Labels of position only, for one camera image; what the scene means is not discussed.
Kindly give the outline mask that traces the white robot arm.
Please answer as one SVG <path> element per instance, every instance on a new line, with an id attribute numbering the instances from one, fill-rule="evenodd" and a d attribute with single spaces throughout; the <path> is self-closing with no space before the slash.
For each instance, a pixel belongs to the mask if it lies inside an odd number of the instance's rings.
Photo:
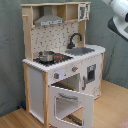
<path id="1" fill-rule="evenodd" d="M 102 0 L 115 15 L 108 21 L 107 27 L 128 42 L 128 0 Z"/>

